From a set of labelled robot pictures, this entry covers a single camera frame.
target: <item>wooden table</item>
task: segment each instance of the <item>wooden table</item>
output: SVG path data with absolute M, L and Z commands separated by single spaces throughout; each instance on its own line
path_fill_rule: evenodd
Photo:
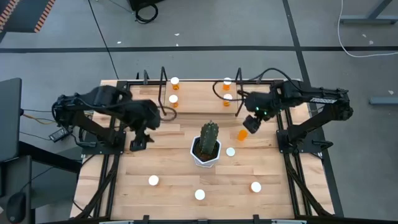
M 103 80 L 101 84 L 116 86 L 116 82 Z M 268 92 L 269 86 L 245 85 L 244 90 Z M 131 91 L 134 99 L 157 102 L 159 86 L 134 85 Z M 291 108 L 291 113 L 294 124 L 309 119 L 306 104 Z M 142 220 L 143 215 L 150 215 L 151 220 L 252 219 L 254 214 L 260 218 L 293 218 L 284 159 L 275 135 L 276 118 L 263 122 L 256 134 L 241 142 L 236 136 L 244 129 L 242 122 L 248 114 L 244 106 L 237 118 L 233 114 L 179 114 L 176 120 L 162 123 L 156 131 L 150 130 L 155 143 L 149 143 L 146 150 L 138 152 L 129 151 L 134 133 L 127 133 L 111 219 Z M 285 116 L 282 117 L 286 127 Z M 110 117 L 95 113 L 93 119 L 108 126 Z M 222 152 L 212 168 L 203 168 L 195 165 L 190 146 L 193 137 L 200 134 L 200 128 L 209 119 L 220 127 L 218 140 L 222 143 Z M 235 148 L 235 156 L 226 155 L 227 147 Z M 81 207 L 89 202 L 98 187 L 102 160 L 103 156 L 97 155 L 81 169 L 75 195 Z M 323 207 L 333 213 L 321 160 L 311 154 L 301 154 L 301 160 L 307 187 Z M 159 176 L 158 186 L 148 184 L 150 175 Z M 254 181 L 261 183 L 260 193 L 249 190 Z M 197 189 L 206 192 L 204 200 L 195 200 Z M 303 214 L 298 187 L 296 191 Z M 104 195 L 100 215 L 104 215 L 108 193 Z M 73 206 L 71 216 L 79 212 Z

